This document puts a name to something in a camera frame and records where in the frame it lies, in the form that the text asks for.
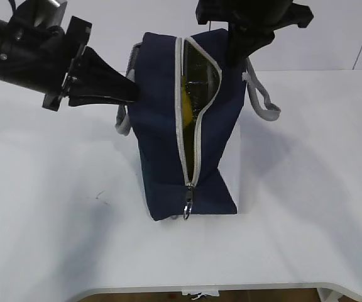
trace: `silver zipper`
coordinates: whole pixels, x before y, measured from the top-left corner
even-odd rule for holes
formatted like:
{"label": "silver zipper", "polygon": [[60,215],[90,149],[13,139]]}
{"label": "silver zipper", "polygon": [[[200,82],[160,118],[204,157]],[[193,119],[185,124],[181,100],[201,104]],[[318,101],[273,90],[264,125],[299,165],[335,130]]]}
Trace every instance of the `silver zipper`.
{"label": "silver zipper", "polygon": [[185,195],[185,208],[184,208],[184,220],[187,220],[192,212],[192,206],[194,203],[194,189],[199,180],[199,174],[202,164],[202,152],[201,152],[201,136],[202,136],[202,119],[205,112],[212,106],[217,94],[219,93],[222,73],[217,62],[191,37],[186,38],[193,47],[195,47],[216,69],[219,74],[219,87],[216,93],[213,95],[211,101],[200,111],[195,124],[194,133],[194,175],[190,181],[187,170],[187,157],[184,149],[184,131],[182,127],[182,90],[181,81],[183,76],[183,50],[184,41],[181,38],[177,38],[175,41],[175,128],[177,134],[178,154],[180,156],[182,172],[184,174],[185,186],[187,187],[187,193]]}

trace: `black robotic arm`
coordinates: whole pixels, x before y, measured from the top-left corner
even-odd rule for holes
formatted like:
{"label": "black robotic arm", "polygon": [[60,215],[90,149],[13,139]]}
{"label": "black robotic arm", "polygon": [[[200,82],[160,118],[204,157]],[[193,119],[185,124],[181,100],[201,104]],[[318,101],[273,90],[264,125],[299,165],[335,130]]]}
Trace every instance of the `black robotic arm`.
{"label": "black robotic arm", "polygon": [[[9,22],[0,20],[0,80],[45,94],[43,107],[131,104],[138,86],[116,72],[87,46],[92,24],[72,17],[67,32],[61,21],[66,0],[26,0]],[[307,6],[293,0],[200,0],[199,24],[229,23],[226,62],[237,64],[270,44],[274,31],[292,24],[306,27],[313,19]]]}

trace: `fabric bag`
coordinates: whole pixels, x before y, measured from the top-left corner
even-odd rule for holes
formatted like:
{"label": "fabric bag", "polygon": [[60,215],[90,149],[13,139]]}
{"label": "fabric bag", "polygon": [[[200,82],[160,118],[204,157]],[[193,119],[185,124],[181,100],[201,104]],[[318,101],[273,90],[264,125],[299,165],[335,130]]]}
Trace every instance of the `fabric bag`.
{"label": "fabric bag", "polygon": [[[225,63],[228,33],[215,30],[186,39],[145,33],[134,46],[127,76],[140,99],[119,107],[117,131],[132,127],[139,143],[146,202],[154,220],[191,214],[236,214],[218,166],[244,105],[273,121],[280,114],[249,59]],[[256,90],[264,97],[259,105]]]}

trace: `white table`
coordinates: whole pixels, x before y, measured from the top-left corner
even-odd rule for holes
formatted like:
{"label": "white table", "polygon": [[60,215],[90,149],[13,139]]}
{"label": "white table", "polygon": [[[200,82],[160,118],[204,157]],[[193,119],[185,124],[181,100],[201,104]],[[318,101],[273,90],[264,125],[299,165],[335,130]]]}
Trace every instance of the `white table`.
{"label": "white table", "polygon": [[41,109],[0,82],[0,301],[329,288],[362,299],[362,71],[262,72],[247,104],[240,214],[153,222],[115,106]]}

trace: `bag handle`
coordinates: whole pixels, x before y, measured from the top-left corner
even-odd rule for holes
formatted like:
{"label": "bag handle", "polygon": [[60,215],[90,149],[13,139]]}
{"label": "bag handle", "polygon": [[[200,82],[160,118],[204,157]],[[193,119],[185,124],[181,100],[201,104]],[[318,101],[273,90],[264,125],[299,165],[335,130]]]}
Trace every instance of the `bag handle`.
{"label": "bag handle", "polygon": [[[243,81],[246,82],[248,96],[250,97],[251,105],[255,113],[265,121],[276,121],[279,119],[281,110],[270,101],[268,91],[256,77],[250,58],[246,58],[246,72],[243,72]],[[263,96],[263,103],[265,104],[266,109],[263,109],[259,104],[256,90]]]}
{"label": "bag handle", "polygon": [[[129,56],[128,67],[126,69],[126,77],[133,82],[135,82],[136,58],[138,57],[141,44],[142,43],[137,43],[133,46],[131,55]],[[131,131],[131,122],[125,105],[118,106],[116,130],[119,134],[124,135],[125,137],[128,136]]]}

